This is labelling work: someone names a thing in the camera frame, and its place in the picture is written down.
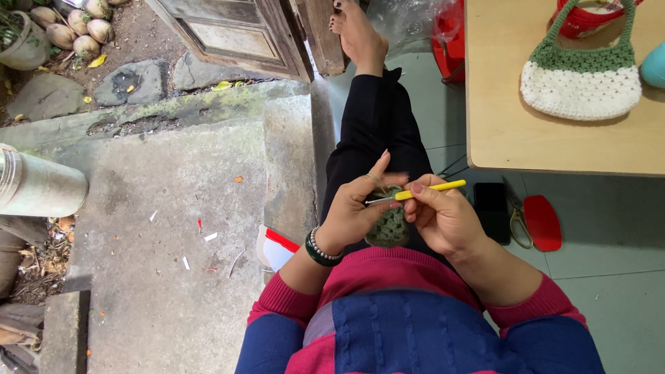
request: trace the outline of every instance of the white crochet section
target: white crochet section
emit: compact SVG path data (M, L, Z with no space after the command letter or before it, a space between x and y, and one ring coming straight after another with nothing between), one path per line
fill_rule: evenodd
M642 96L636 66L604 73L546 70L527 61L520 86L524 101L573 120L604 120L630 112Z

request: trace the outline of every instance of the smartphone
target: smartphone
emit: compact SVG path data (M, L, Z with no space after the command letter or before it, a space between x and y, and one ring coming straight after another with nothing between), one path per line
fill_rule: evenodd
M510 244L510 216L503 183L473 185L475 213L485 234L502 246Z

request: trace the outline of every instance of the green crochet piece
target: green crochet piece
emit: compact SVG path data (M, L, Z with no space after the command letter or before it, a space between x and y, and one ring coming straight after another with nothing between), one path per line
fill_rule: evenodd
M577 73L603 73L635 65L635 52L630 44L632 22L635 18L634 0L621 0L626 13L626 24L619 37L619 42L615 46L598 49L567 49L555 44L566 16L579 1L569 0L563 6L543 41L531 53L529 61L538 63L538 66L543 69L568 70Z
M373 196L377 198L387 198L395 196L402 188L398 186L389 186L386 189L387 194L381 191L374 191ZM403 246L409 240L409 229L404 219L404 208L393 208L383 213L383 216L372 226L365 236L365 242L371 246L382 248L393 248Z

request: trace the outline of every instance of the yellow crochet hook handle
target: yellow crochet hook handle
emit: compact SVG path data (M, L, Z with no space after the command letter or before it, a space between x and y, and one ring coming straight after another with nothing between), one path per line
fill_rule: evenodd
M448 182L448 183L443 183L443 184L437 184L436 186L430 186L430 188L433 188L437 191L445 191L445 190L450 190L452 188L457 188L457 187L462 187L466 184L466 181L464 179L456 180L455 182ZM413 195L411 195L411 190L407 191L401 191L395 194L395 200L406 200L406 199L411 199L413 198Z

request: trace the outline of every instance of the coconut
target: coconut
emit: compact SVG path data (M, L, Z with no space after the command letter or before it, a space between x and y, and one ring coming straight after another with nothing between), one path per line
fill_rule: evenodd
M69 13L67 23L69 23L69 27L74 29L74 32L79 36L88 35L88 27L86 24L91 18L92 17L88 13L85 13L80 9L74 9L72 13Z
M108 6L106 0L85 0L83 8L94 18L111 19L113 10Z
M88 22L88 32L94 40L102 44L108 43L116 37L111 24L103 19L93 19Z
M58 15L51 8L36 7L30 11L30 15L33 21L44 29L58 22Z
M83 35L74 41L74 51L76 55L84 60L92 60L99 56L101 48L90 35Z
M46 28L46 35L51 43L56 46L71 51L74 48L76 34L69 27L59 23L53 23Z

